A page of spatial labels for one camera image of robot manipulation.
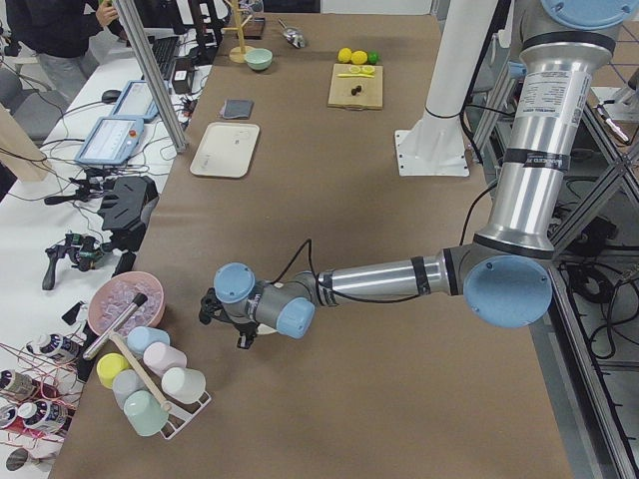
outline metal scoop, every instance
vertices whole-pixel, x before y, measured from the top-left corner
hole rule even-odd
[[[303,48],[307,45],[307,40],[304,38],[302,31],[298,27],[287,26],[281,18],[279,18],[278,21],[280,22],[280,25],[282,25],[282,28],[284,28],[284,32],[282,32],[282,34],[284,35],[284,38],[287,39],[287,42],[296,48]]]

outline white table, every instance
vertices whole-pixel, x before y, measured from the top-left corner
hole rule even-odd
[[[150,32],[160,36],[167,32]],[[182,40],[184,50],[188,50],[193,43],[190,38]],[[204,85],[210,72],[210,67],[197,70],[194,79],[194,91]],[[73,326],[67,325],[61,316],[79,300],[88,303],[96,289],[111,278],[119,260],[119,252],[106,254],[96,269],[80,272],[71,269],[71,262],[67,257],[58,261],[56,270],[56,284],[53,290],[44,291],[41,287],[42,279],[48,266],[45,248],[62,240],[68,231],[88,234],[97,237],[102,234],[104,241],[109,240],[110,233],[102,232],[102,218],[94,213],[101,204],[100,199],[87,203],[76,203],[82,207],[80,213],[71,203],[57,206],[45,206],[42,200],[25,202],[23,199],[42,199],[45,196],[57,195],[62,187],[67,187],[63,181],[76,177],[80,169],[71,161],[79,151],[82,143],[62,142],[50,143],[62,139],[85,139],[91,132],[98,118],[107,116],[113,105],[90,105],[71,112],[83,105],[100,101],[105,90],[122,90],[129,80],[141,78],[141,70],[134,58],[133,51],[118,43],[110,51],[105,61],[89,79],[78,97],[69,107],[69,115],[58,122],[49,135],[42,151],[50,157],[58,158],[51,162],[56,178],[50,174],[40,183],[16,182],[0,203],[0,300],[2,315],[0,316],[0,342],[15,348],[22,348],[28,341],[35,339],[41,333],[58,332],[69,335],[82,329],[82,322]],[[174,104],[180,103],[180,96],[172,95]],[[160,117],[145,127],[140,144],[132,159],[128,162],[128,175],[148,175],[154,179],[160,193],[171,170],[176,151],[162,123]],[[76,186],[65,188],[63,195],[71,195]],[[86,309],[81,310],[78,319],[86,319]],[[16,358],[4,349],[0,349],[0,365],[2,369],[23,369]],[[0,441],[7,436],[0,432]],[[42,453],[49,452],[56,445],[42,447]],[[4,462],[13,451],[13,447],[0,445],[0,471],[5,471]],[[48,475],[48,470],[42,471],[34,466],[25,466],[11,473],[15,479],[42,478]]]

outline person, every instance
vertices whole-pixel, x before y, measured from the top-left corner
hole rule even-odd
[[[85,7],[93,13],[85,13]],[[71,103],[98,68],[89,39],[108,27],[126,40],[110,0],[7,0],[12,36],[34,50],[56,90]]]

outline black shirt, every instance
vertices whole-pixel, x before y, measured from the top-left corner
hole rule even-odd
[[[7,0],[11,34],[37,53],[75,58],[87,53],[89,38],[102,31],[95,13],[98,0]],[[114,21],[109,30],[118,35],[122,25]]]

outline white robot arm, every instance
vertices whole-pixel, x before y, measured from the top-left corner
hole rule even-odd
[[[451,10],[463,10],[462,3],[452,0]],[[494,8],[495,2],[486,3]],[[515,3],[512,48],[520,49],[527,74],[490,218],[471,244],[392,263],[302,272],[281,287],[256,280],[244,264],[230,263],[218,270],[203,299],[203,322],[215,317],[233,323],[241,333],[239,346],[249,347],[260,323],[304,336],[316,306],[395,302],[433,292],[463,294],[477,315],[498,326],[541,317],[552,298],[548,225],[592,75],[612,58],[619,25],[638,5],[639,0]],[[424,118],[430,113],[426,108]]]

